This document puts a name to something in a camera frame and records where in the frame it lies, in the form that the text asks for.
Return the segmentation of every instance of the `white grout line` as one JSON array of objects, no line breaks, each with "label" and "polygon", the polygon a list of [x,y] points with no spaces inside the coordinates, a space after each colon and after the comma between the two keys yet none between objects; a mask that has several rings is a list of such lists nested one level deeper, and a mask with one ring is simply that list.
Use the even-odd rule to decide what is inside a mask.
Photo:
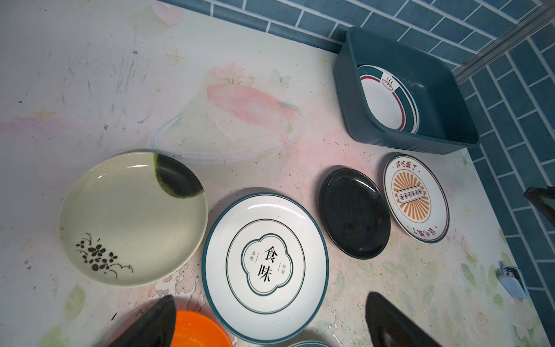
[{"label": "white grout line", "polygon": [[512,145],[512,146],[509,146],[509,147],[507,147],[507,150],[513,149],[513,148],[518,147],[518,146],[522,146],[523,144],[526,144],[526,142],[523,141],[523,142],[514,144],[514,145]]},{"label": "white grout line", "polygon": [[491,134],[491,133],[493,133],[493,129],[488,130],[488,131],[486,131],[485,133],[481,134],[480,137],[486,136],[486,135]]},{"label": "white grout line", "polygon": [[555,159],[546,160],[545,162],[541,162],[542,165],[551,164],[555,162]]},{"label": "white grout line", "polygon": [[452,16],[449,13],[446,13],[446,12],[442,11],[442,10],[438,9],[437,7],[432,6],[432,5],[430,5],[429,3],[425,2],[425,1],[422,1],[422,0],[412,0],[412,1],[419,4],[420,6],[426,7],[427,9],[430,9],[434,12],[437,12],[437,13],[441,14],[442,16],[445,16],[445,17],[449,18],[450,20],[454,21],[455,23],[458,23],[458,24],[460,24],[464,27],[467,27],[469,29],[472,29],[472,30],[474,30],[474,31],[486,36],[486,37],[489,37],[490,39],[495,40],[497,38],[494,35],[489,34],[485,31],[483,31],[482,29],[473,26],[472,24],[469,24],[465,21],[462,21],[459,18],[457,18],[455,16]]},{"label": "white grout line", "polygon": [[[277,0],[277,1],[280,1],[280,2],[283,2],[283,3],[289,3],[289,0]],[[424,30],[424,29],[422,29],[422,28],[417,27],[417,26],[414,25],[414,24],[411,24],[411,23],[409,23],[409,22],[405,22],[405,21],[403,21],[402,19],[396,18],[396,17],[394,17],[394,16],[392,16],[392,15],[390,15],[390,14],[388,14],[388,13],[385,13],[385,12],[383,12],[383,11],[379,11],[379,10],[375,9],[374,7],[371,7],[371,6],[368,6],[368,5],[366,5],[366,4],[363,4],[363,3],[361,3],[360,1],[357,1],[357,0],[346,0],[346,1],[348,1],[348,2],[350,2],[350,3],[352,3],[352,4],[355,4],[355,5],[359,6],[359,7],[362,7],[362,8],[364,8],[364,9],[368,10],[368,11],[373,11],[373,12],[379,14],[380,16],[383,16],[383,17],[385,17],[385,18],[387,18],[387,19],[391,19],[392,21],[395,21],[395,22],[397,22],[397,23],[399,23],[399,24],[403,24],[405,27],[409,27],[409,28],[414,29],[414,30],[416,30],[416,31],[419,31],[419,32],[421,32],[421,33],[423,33],[423,34],[429,35],[429,36],[431,36],[431,37],[433,37],[433,38],[437,38],[438,40],[443,40],[443,41],[445,41],[445,42],[448,42],[448,43],[452,44],[452,45],[455,46],[455,47],[464,49],[464,50],[467,51],[467,52],[470,52],[470,53],[473,53],[473,54],[478,54],[478,52],[477,52],[477,51],[474,51],[473,49],[470,49],[470,48],[468,48],[468,47],[462,46],[462,45],[460,45],[460,44],[458,44],[458,43],[456,43],[456,42],[454,42],[454,41],[451,41],[451,40],[448,40],[448,39],[446,39],[446,38],[444,38],[444,37],[441,37],[441,36],[439,36],[438,34],[434,34],[434,33],[431,33],[431,32],[429,32],[429,31],[426,31],[426,30]]]},{"label": "white grout line", "polygon": [[507,52],[507,53],[505,53],[505,56],[509,60],[509,63],[513,67],[513,70],[517,74],[517,77],[520,80],[521,84],[524,86],[524,90],[526,91],[526,94],[528,94],[528,97],[532,101],[532,104],[534,104],[534,108],[538,112],[539,117],[542,119],[543,124],[546,126],[547,131],[549,132],[549,134],[551,135],[553,140],[555,140],[555,133],[553,132],[553,128],[551,127],[549,121],[547,120],[546,115],[544,114],[543,110],[539,107],[539,104],[536,101],[536,97],[534,96],[534,94],[532,94],[532,91],[530,90],[528,85],[526,85],[526,82],[524,81],[524,78],[522,77],[522,74],[520,73],[520,71],[517,69],[517,66],[514,63],[514,60],[511,57],[511,54],[509,52]]},{"label": "white grout line", "polygon": [[490,110],[490,109],[494,108],[495,106],[499,106],[499,105],[502,104],[502,103],[503,103],[503,100],[498,101],[498,102],[496,102],[495,104],[489,106],[487,109]]},{"label": "white grout line", "polygon": [[397,12],[395,12],[394,17],[397,17],[397,15],[398,15],[399,13],[401,13],[401,11],[403,11],[403,9],[405,8],[405,6],[407,5],[408,2],[409,2],[409,0],[406,0],[406,1],[405,1],[405,3],[403,4],[403,6],[401,6],[401,8],[397,10]]},{"label": "white grout line", "polygon": [[434,30],[438,25],[440,25],[440,23],[443,22],[444,19],[445,19],[445,17],[441,18],[441,19],[440,19],[439,21],[437,21],[437,23],[434,24],[433,27],[432,27],[430,30],[428,30],[428,31],[429,31],[429,32],[432,32],[432,30]]},{"label": "white grout line", "polygon": [[502,74],[501,76],[497,77],[496,80],[502,79],[503,77],[505,77],[506,75],[510,74],[510,73],[513,72],[513,71],[514,71],[513,69],[510,69],[510,70],[507,71],[506,73],[504,73],[504,74]]},{"label": "white grout line", "polygon": [[301,10],[301,13],[299,13],[299,17],[297,18],[297,22],[295,23],[295,28],[299,27],[299,23],[301,22],[302,19],[302,15],[305,14],[305,10]]},{"label": "white grout line", "polygon": [[516,211],[531,210],[531,209],[532,209],[532,206],[528,205],[524,207],[513,208],[511,211],[516,212]]},{"label": "white grout line", "polygon": [[542,63],[543,68],[547,71],[547,74],[549,75],[549,77],[551,77],[551,81],[553,81],[553,83],[555,83],[555,74],[553,74],[553,71],[551,70],[551,67],[549,66],[549,64],[547,63],[546,59],[543,57],[543,55],[539,52],[538,47],[536,46],[535,42],[532,40],[532,38],[528,37],[526,39],[528,41],[528,43],[530,44],[530,46],[532,47],[532,50],[534,51],[534,53],[538,56],[539,61]]},{"label": "white grout line", "polygon": [[547,46],[546,48],[542,49],[540,52],[545,52],[547,50],[549,50],[550,48],[552,48],[553,46],[555,46],[555,42],[553,42],[552,44],[550,44],[549,46]]},{"label": "white grout line", "polygon": [[537,112],[536,109],[533,109],[533,110],[531,110],[530,112],[527,112],[527,113],[525,113],[525,114],[523,114],[523,115],[519,115],[519,116],[517,117],[517,119],[520,120],[520,119],[526,117],[527,115],[531,115],[532,113],[535,113],[535,112]]},{"label": "white grout line", "polygon": [[509,22],[513,24],[518,24],[518,20],[514,19],[513,17],[509,16],[507,13],[500,11],[497,7],[494,7],[484,0],[474,0],[475,2],[479,3],[480,5],[484,6],[485,8],[489,9],[492,12],[499,14],[501,17],[505,18]]},{"label": "white grout line", "polygon": [[337,29],[337,26],[339,25],[339,22],[336,22],[334,27],[331,29],[330,34],[328,35],[328,37],[331,37],[334,34],[335,29]]},{"label": "white grout line", "polygon": [[403,35],[401,35],[401,36],[397,39],[397,42],[399,42],[399,41],[403,38],[403,36],[405,36],[406,33],[408,33],[408,31],[409,31],[410,29],[411,29],[411,28],[407,28],[407,29],[405,30],[405,32],[403,33]]},{"label": "white grout line", "polygon": [[535,85],[538,84],[539,82],[545,81],[545,80],[548,79],[548,78],[549,78],[549,75],[544,76],[544,77],[540,78],[539,80],[530,83],[528,86],[529,86],[530,88],[532,88],[533,86],[535,86]]},{"label": "white grout line", "polygon": [[364,21],[362,22],[362,24],[360,25],[360,27],[362,28],[366,22],[368,22],[368,19],[370,18],[370,16],[374,13],[374,11],[370,11],[370,13],[368,14],[368,16],[366,16],[366,18],[364,18]]},{"label": "white grout line", "polygon": [[470,13],[465,17],[464,22],[466,23],[466,20],[469,19],[469,18],[474,14],[474,12],[476,12],[480,7],[482,7],[482,5],[476,7],[476,8],[474,9],[474,11],[470,12]]}]

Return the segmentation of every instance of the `white plate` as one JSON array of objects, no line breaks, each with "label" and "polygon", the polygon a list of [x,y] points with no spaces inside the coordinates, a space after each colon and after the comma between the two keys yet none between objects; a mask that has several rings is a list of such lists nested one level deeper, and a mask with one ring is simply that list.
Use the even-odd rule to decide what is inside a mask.
[{"label": "white plate", "polygon": [[322,232],[301,205],[257,193],[218,217],[202,271],[208,302],[226,328],[252,343],[276,344],[316,315],[329,264]]},{"label": "white plate", "polygon": [[366,103],[378,122],[391,129],[416,133],[420,116],[407,87],[377,66],[362,65],[358,71]]},{"label": "white plate", "polygon": [[207,221],[206,194],[185,165],[129,153],[101,162],[75,183],[62,204],[58,236],[85,276],[136,286],[189,260]]},{"label": "white plate", "polygon": [[449,206],[440,183],[420,160],[397,155],[384,172],[384,190],[393,216],[412,237],[441,241],[449,228]]}]

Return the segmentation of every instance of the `ceramic plate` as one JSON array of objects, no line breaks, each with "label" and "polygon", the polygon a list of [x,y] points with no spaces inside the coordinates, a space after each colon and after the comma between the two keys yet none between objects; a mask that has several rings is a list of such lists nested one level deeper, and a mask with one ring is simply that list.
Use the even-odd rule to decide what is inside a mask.
[{"label": "ceramic plate", "polygon": [[329,265],[312,216],[283,195],[257,193],[218,217],[204,245],[202,271],[220,322],[246,341],[275,344],[316,315]]},{"label": "ceramic plate", "polygon": [[203,239],[206,194],[183,164],[155,153],[103,161],[69,191],[59,239],[69,261],[102,283],[136,286],[168,276]]},{"label": "ceramic plate", "polygon": [[326,345],[325,343],[319,341],[303,341],[290,345],[289,347],[330,347],[330,345]]},{"label": "ceramic plate", "polygon": [[387,203],[370,178],[353,169],[339,169],[324,181],[320,217],[330,238],[351,257],[370,259],[389,240]]},{"label": "ceramic plate", "polygon": [[440,183],[420,160],[398,155],[387,164],[384,190],[399,225],[424,243],[441,241],[449,228],[449,207]]},{"label": "ceramic plate", "polygon": [[359,67],[360,82],[368,108],[384,126],[416,133],[420,116],[405,85],[390,72],[372,65]]}]

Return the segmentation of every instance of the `blue tile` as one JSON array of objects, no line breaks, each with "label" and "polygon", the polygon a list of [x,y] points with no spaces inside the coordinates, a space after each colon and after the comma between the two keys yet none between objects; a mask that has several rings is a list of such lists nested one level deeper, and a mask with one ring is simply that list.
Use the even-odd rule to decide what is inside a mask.
[{"label": "blue tile", "polygon": [[432,33],[437,34],[441,37],[445,37],[448,40],[459,43],[465,37],[467,37],[472,30],[464,27],[449,18],[444,18],[433,30]]},{"label": "blue tile", "polygon": [[547,51],[543,52],[543,57],[545,58],[547,65],[551,68],[551,71],[555,71],[555,47],[551,47]]},{"label": "blue tile", "polygon": [[235,6],[235,7],[243,7],[243,0],[220,0],[223,3]]},{"label": "blue tile", "polygon": [[478,71],[474,76],[472,76],[472,80],[474,81],[476,89],[478,89],[486,107],[490,107],[491,105],[501,101],[501,95],[499,95],[497,87],[493,83],[487,69],[481,69]]},{"label": "blue tile", "polygon": [[370,16],[370,18],[368,18],[368,21],[364,24],[364,28],[373,33],[394,40],[401,37],[401,35],[403,35],[403,33],[408,29],[408,27],[405,27],[403,24],[387,19],[375,12]]},{"label": "blue tile", "polygon": [[555,95],[555,84],[553,84],[553,81],[548,78],[530,87],[530,90],[551,127],[555,127],[555,98],[553,97]]},{"label": "blue tile", "polygon": [[503,35],[505,31],[513,27],[513,23],[483,6],[476,10],[466,22],[496,37]]},{"label": "blue tile", "polygon": [[403,6],[405,0],[360,0],[360,2],[387,14],[394,15]]},{"label": "blue tile", "polygon": [[465,19],[479,6],[474,0],[437,0],[433,5],[459,19]]},{"label": "blue tile", "polygon": [[529,206],[528,200],[524,197],[524,191],[522,190],[518,180],[514,174],[509,176],[504,176],[498,178],[499,184],[503,189],[507,200],[509,200],[509,205],[511,208],[519,208]]},{"label": "blue tile", "polygon": [[502,11],[514,19],[520,19],[534,7],[536,7],[536,4],[530,0],[512,0],[509,4],[503,7]]},{"label": "blue tile", "polygon": [[214,5],[214,17],[261,31],[265,31],[266,26],[268,25],[268,22],[265,20],[218,6],[216,4]]},{"label": "blue tile", "polygon": [[468,153],[470,154],[470,157],[472,158],[472,160],[480,159],[484,156],[480,147],[467,148],[467,149],[468,149]]},{"label": "blue tile", "polygon": [[532,35],[532,40],[540,51],[555,42],[555,26],[553,23],[546,25],[543,29]]},{"label": "blue tile", "polygon": [[210,3],[204,0],[164,0],[174,6],[183,7],[191,11],[210,15]]},{"label": "blue tile", "polygon": [[515,72],[511,72],[498,82],[516,117],[534,109],[534,104],[528,97]]},{"label": "blue tile", "polygon": [[539,319],[542,321],[543,329],[546,331],[547,338],[553,344],[555,341],[555,311],[549,301],[547,293],[543,290],[530,290],[530,299],[538,312]]},{"label": "blue tile", "polygon": [[551,293],[555,293],[555,263],[538,263],[538,267],[543,279],[546,280],[547,288]]},{"label": "blue tile", "polygon": [[299,5],[307,6],[316,11],[337,18],[341,21],[359,26],[370,11],[345,0],[292,0]]},{"label": "blue tile", "polygon": [[484,151],[490,159],[495,175],[502,175],[513,171],[505,156],[505,152],[497,140],[495,132],[482,136],[480,141],[482,142]]},{"label": "blue tile", "polygon": [[473,32],[469,37],[467,37],[463,42],[461,42],[461,45],[468,47],[470,49],[474,49],[475,51],[479,51],[490,41],[491,40],[489,37],[486,37],[477,32]]},{"label": "blue tile", "polygon": [[489,109],[489,113],[505,147],[510,147],[523,141],[505,103]]},{"label": "blue tile", "polygon": [[276,0],[249,0],[245,10],[294,26],[301,10]]},{"label": "blue tile", "polygon": [[493,63],[490,64],[490,69],[495,77],[502,76],[512,68],[513,67],[511,66],[509,59],[507,59],[505,55],[500,56],[499,58],[495,59]]},{"label": "blue tile", "polygon": [[270,30],[268,32],[276,36],[281,36],[289,40],[305,43],[310,46],[325,49],[326,51],[334,53],[338,53],[342,47],[342,45],[340,44],[330,42],[328,40],[324,40],[322,38],[318,38],[309,34],[301,33],[300,31],[289,29],[276,23],[272,23],[270,25]]},{"label": "blue tile", "polygon": [[409,1],[397,15],[397,18],[425,30],[430,30],[442,17],[439,13],[412,1]]},{"label": "blue tile", "polygon": [[488,199],[490,200],[491,207],[495,212],[495,216],[499,221],[499,225],[501,226],[503,234],[517,235],[517,227],[515,226],[513,218],[511,217],[511,214],[507,209],[507,205],[503,200],[503,196],[501,196],[501,192],[497,187],[497,183],[495,183],[495,179],[493,178],[490,167],[487,165],[485,160],[475,162],[474,166],[476,167],[478,176],[482,181],[482,185],[484,187],[484,190],[486,191]]},{"label": "blue tile", "polygon": [[532,47],[530,47],[528,41],[523,41],[511,49],[509,54],[526,83],[533,83],[547,75],[547,71],[543,68],[542,63],[532,50]]},{"label": "blue tile", "polygon": [[339,42],[345,42],[347,40],[345,38],[347,30],[349,30],[349,27],[346,27],[343,24],[338,24],[334,30],[334,33],[331,35],[331,38]]},{"label": "blue tile", "polygon": [[472,83],[470,83],[470,80],[466,80],[466,82],[464,82],[458,87],[461,90],[461,94],[463,98],[467,98],[469,95],[474,93],[474,87],[472,86]]},{"label": "blue tile", "polygon": [[545,188],[546,181],[543,179],[542,174],[539,172],[538,165],[532,158],[528,147],[525,145],[514,147],[508,150],[511,159],[513,159],[514,166],[517,168],[518,174],[524,182],[524,187],[539,187]]},{"label": "blue tile", "polygon": [[299,22],[299,28],[312,31],[313,33],[317,33],[325,37],[331,33],[334,25],[335,22],[309,12],[303,13],[301,21]]},{"label": "blue tile", "polygon": [[520,119],[519,123],[540,162],[555,158],[555,141],[537,112]]},{"label": "blue tile", "polygon": [[419,49],[424,52],[429,52],[435,45],[438,44],[439,40],[430,35],[419,32],[418,30],[410,29],[405,36],[403,36],[400,42],[408,44],[411,47]]},{"label": "blue tile", "polygon": [[551,184],[555,184],[555,162],[545,164],[543,170],[546,172],[547,177],[549,177]]},{"label": "blue tile", "polygon": [[472,120],[474,120],[474,125],[476,126],[478,134],[481,135],[492,129],[491,123],[484,112],[484,108],[482,108],[482,104],[480,100],[478,100],[478,96],[474,95],[472,98],[466,100],[466,106],[468,107],[468,111],[470,111]]},{"label": "blue tile", "polygon": [[530,259],[530,256],[528,255],[528,251],[526,251],[526,247],[524,246],[522,239],[508,238],[507,243],[509,244],[509,248],[511,249],[511,253],[513,254],[518,268],[522,271],[526,285],[542,288],[542,281],[539,279],[536,268],[532,263],[532,259]]},{"label": "blue tile", "polygon": [[445,41],[440,43],[430,53],[435,54],[438,57],[448,59],[457,64],[464,64],[467,60],[474,56],[474,54],[469,51],[455,47]]},{"label": "blue tile", "polygon": [[547,238],[539,226],[534,212],[530,210],[515,211],[514,216],[518,225],[521,226],[522,234],[530,246],[532,255],[535,259],[552,259],[555,257],[551,247],[547,243]]}]

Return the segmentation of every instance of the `painted surface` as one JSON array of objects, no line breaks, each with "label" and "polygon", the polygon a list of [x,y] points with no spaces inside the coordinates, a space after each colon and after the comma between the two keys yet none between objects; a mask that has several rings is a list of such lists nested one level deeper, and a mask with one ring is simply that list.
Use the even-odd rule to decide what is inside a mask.
[{"label": "painted surface", "polygon": [[[332,53],[152,5],[0,5],[1,31],[12,33],[1,38],[9,49],[0,57],[9,67],[0,80],[0,288],[9,298],[0,303],[9,312],[0,317],[2,345],[102,346],[167,294],[178,309],[214,318],[202,248],[165,279],[129,289],[88,280],[63,255],[62,200],[113,155],[159,149],[186,163],[206,191],[209,226],[237,197],[264,187],[298,201],[322,227],[315,196],[326,170],[344,165],[381,182],[379,165],[392,150],[347,134]],[[532,303],[495,281],[492,266],[513,258],[467,152],[413,155],[443,186],[447,236],[422,244],[392,220],[385,250],[356,260],[325,234],[325,301],[291,343],[371,345],[364,309],[374,290],[445,346],[547,346]]]}]

